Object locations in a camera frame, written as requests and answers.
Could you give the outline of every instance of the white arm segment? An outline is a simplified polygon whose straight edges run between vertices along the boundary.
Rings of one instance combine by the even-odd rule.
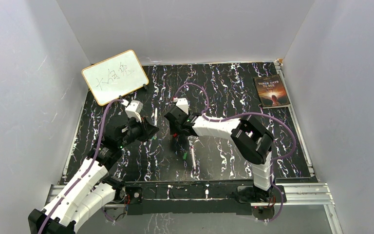
[[[252,165],[252,172],[253,172],[253,183],[254,186],[267,191],[272,184],[270,183],[270,176],[272,177],[272,181],[275,179],[275,175],[273,171],[271,171],[272,167],[272,152],[266,157],[266,162],[264,164],[253,164]]]
[[[91,164],[91,159],[85,159],[79,168],[78,172],[74,175],[70,182],[62,189],[59,195],[44,207],[45,214],[49,215],[52,208],[64,196],[65,192],[72,186],[72,184],[81,177],[81,175],[88,169]],[[81,204],[85,196],[90,192],[94,185],[106,174],[107,169],[104,166],[99,166],[97,162],[93,164],[90,171],[75,185],[75,187],[65,196],[64,200],[52,214],[51,218],[60,218],[60,224],[68,226],[72,216]]]
[[[186,98],[178,98],[175,99],[176,106],[180,108],[184,113],[188,114],[188,101]],[[208,117],[209,119],[223,119],[223,118],[216,118],[216,117]],[[203,116],[197,117],[194,121],[193,130],[198,136],[214,136],[220,137],[223,139],[229,140],[231,144],[234,144],[234,141],[231,139],[231,131],[240,124],[240,119],[235,118],[224,122],[210,122],[203,118]],[[272,153],[270,152],[266,158],[266,162],[264,164],[253,164],[250,163],[252,166],[253,172],[253,183],[256,187],[267,191],[271,187],[270,183],[270,176],[273,176],[271,173],[271,157]]]
[[[115,190],[109,184],[100,183],[99,186],[82,200],[78,209],[74,212],[71,221],[75,221],[74,231],[78,229],[91,217],[95,212],[101,209],[105,204],[113,201]]]

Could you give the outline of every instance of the white panel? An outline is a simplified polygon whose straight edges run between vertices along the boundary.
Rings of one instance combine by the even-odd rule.
[[[374,1],[315,1],[283,64],[344,233],[374,233]]]
[[[55,1],[0,1],[0,234],[29,233],[60,180],[88,65]]]
[[[87,67],[82,75],[101,106],[149,83],[132,50]]]
[[[261,188],[267,191],[271,187],[270,177],[274,180],[274,175],[271,174],[271,159],[272,159],[272,152],[266,157],[266,163],[256,165],[251,163],[252,165],[252,172],[253,172],[253,183],[256,187]]]
[[[208,117],[210,119],[222,119],[215,117]],[[240,123],[239,118],[231,119],[225,122],[210,122],[205,120],[202,116],[194,121],[193,130],[198,136],[214,136],[227,140],[231,139],[231,131]]]
[[[58,203],[58,201],[64,196],[65,192],[79,179],[82,174],[89,168],[92,159],[85,159],[82,162],[81,167],[74,177],[68,182],[68,184],[62,189],[54,200],[52,200],[48,205],[44,207],[46,209],[45,214],[48,215],[53,207]],[[51,218],[55,219],[59,217],[61,220],[60,224],[67,226],[75,210],[81,204],[85,196],[90,192],[94,185],[106,174],[107,169],[104,166],[99,166],[98,163],[94,163],[90,171],[81,178],[81,180],[72,188],[72,190],[65,196],[65,199],[57,207],[55,212],[52,214]]]
[[[101,209],[105,204],[114,200],[115,190],[109,184],[101,183],[93,192],[82,200],[76,212],[71,219],[75,221],[74,231],[85,223],[95,212]]]
[[[283,58],[314,0],[57,0],[91,63]]]

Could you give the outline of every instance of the book cover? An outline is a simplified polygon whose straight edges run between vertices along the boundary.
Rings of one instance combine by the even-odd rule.
[[[279,75],[256,77],[254,82],[263,108],[277,108],[290,104]]]

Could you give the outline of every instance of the robotic arm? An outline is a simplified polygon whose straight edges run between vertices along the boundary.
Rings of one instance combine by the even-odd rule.
[[[186,98],[175,98],[174,105],[164,116],[169,121],[173,136],[214,136],[234,142],[240,154],[251,163],[254,179],[253,190],[238,191],[239,194],[247,194],[240,196],[241,202],[267,201],[271,197],[273,135],[254,116],[222,122],[222,118],[190,113]]]
[[[140,116],[142,103],[133,100],[130,104],[128,101],[122,104],[126,106],[127,124],[123,125],[114,117],[110,119],[105,134],[100,136],[98,155],[95,157],[96,148],[92,148],[59,196],[41,211],[34,209],[29,214],[32,234],[75,234],[105,204],[113,200],[121,201],[119,194],[124,185],[110,177],[106,178],[108,171],[122,156],[123,147],[135,140],[148,141],[159,130]],[[90,192],[100,180],[98,187]]]

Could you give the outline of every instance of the purple cable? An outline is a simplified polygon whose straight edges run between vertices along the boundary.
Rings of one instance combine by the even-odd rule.
[[[113,219],[111,216],[109,216],[104,209],[102,209],[102,212],[104,213],[104,216],[105,216],[106,219],[108,219],[110,222],[113,222],[113,223],[115,222],[115,219]]]
[[[286,131],[290,134],[290,137],[292,138],[292,149],[290,150],[290,152],[288,152],[287,154],[285,154],[283,156],[272,158],[271,159],[272,163],[273,163],[273,160],[277,161],[277,160],[281,160],[281,159],[285,159],[287,157],[290,157],[295,152],[296,147],[297,147],[297,145],[296,145],[296,137],[293,134],[292,130],[290,130],[290,128],[286,124],[284,124],[282,121],[280,121],[278,118],[275,118],[275,117],[270,116],[270,115],[262,114],[262,113],[248,112],[248,113],[242,113],[242,114],[238,114],[238,115],[235,115],[235,116],[227,117],[227,118],[224,118],[224,119],[209,119],[206,116],[207,110],[210,109],[210,103],[208,101],[208,95],[207,95],[207,92],[204,90],[204,88],[201,87],[200,85],[197,85],[197,84],[194,84],[194,83],[185,83],[182,86],[180,86],[180,88],[178,88],[178,90],[177,90],[177,92],[175,93],[174,96],[177,97],[178,92],[181,90],[181,88],[183,88],[186,85],[194,85],[194,86],[198,87],[204,93],[204,95],[206,96],[206,100],[207,100],[207,102],[206,102],[206,108],[203,111],[201,111],[201,114],[202,114],[202,116],[203,116],[203,118],[205,120],[208,120],[210,122],[225,122],[225,121],[228,121],[228,120],[231,120],[231,119],[234,119],[234,118],[239,118],[239,117],[249,116],[249,115],[255,115],[255,116],[261,116],[261,117],[270,118],[273,121],[275,121],[278,124],[280,124],[281,126],[283,126],[286,129]],[[270,177],[270,184],[272,184],[272,186],[279,191],[280,198],[281,198],[279,211],[277,212],[277,214],[273,218],[269,219],[269,221],[272,221],[272,220],[275,220],[280,215],[280,213],[281,213],[281,210],[283,208],[283,194],[281,194],[281,190],[276,186],[276,184],[273,183],[272,176]]]
[[[208,100],[207,92],[200,85],[197,85],[195,83],[185,83],[182,86],[180,86],[180,88],[177,89],[177,92],[175,92],[174,97],[177,97],[181,88],[183,88],[184,86],[188,86],[188,85],[194,85],[194,86],[198,87],[204,93],[204,95],[206,96],[206,108],[203,111],[201,111],[201,114],[203,115],[205,112],[207,112],[210,109],[210,101]]]
[[[123,102],[123,100],[121,99],[115,99],[115,100],[112,100],[110,103],[108,103],[107,107],[105,108],[105,111],[104,111],[104,115],[102,116],[102,120],[101,120],[101,124],[99,125],[99,128],[98,128],[98,132],[99,132],[99,135],[98,135],[98,143],[97,143],[97,147],[96,147],[96,150],[95,150],[95,153],[94,153],[94,157],[93,157],[93,160],[91,161],[91,164],[89,165],[89,167],[85,170],[85,172],[81,175],[81,178],[84,177],[91,169],[91,167],[93,166],[97,156],[98,156],[98,152],[99,152],[99,147],[101,146],[101,139],[102,139],[102,134],[104,132],[104,124],[105,124],[105,119],[107,118],[107,113],[108,113],[108,110],[109,108],[111,107],[111,105],[114,103],[114,102]],[[78,184],[78,182],[80,181],[81,179],[78,178],[76,181],[74,181],[74,183],[71,185],[71,187],[69,187],[67,189],[67,191],[65,191],[64,193],[64,196],[68,195],[70,193],[70,191],[75,187],[75,185]],[[61,202],[64,200],[63,197],[61,197],[61,199],[55,204],[55,206],[52,208],[52,210],[49,212],[49,214],[46,216],[46,218],[44,219],[43,223],[41,224],[41,227],[39,228],[39,231],[38,231],[38,234],[42,234],[46,224],[48,223],[48,220],[51,218],[51,216],[54,214],[55,210],[58,208],[58,206],[61,204]]]

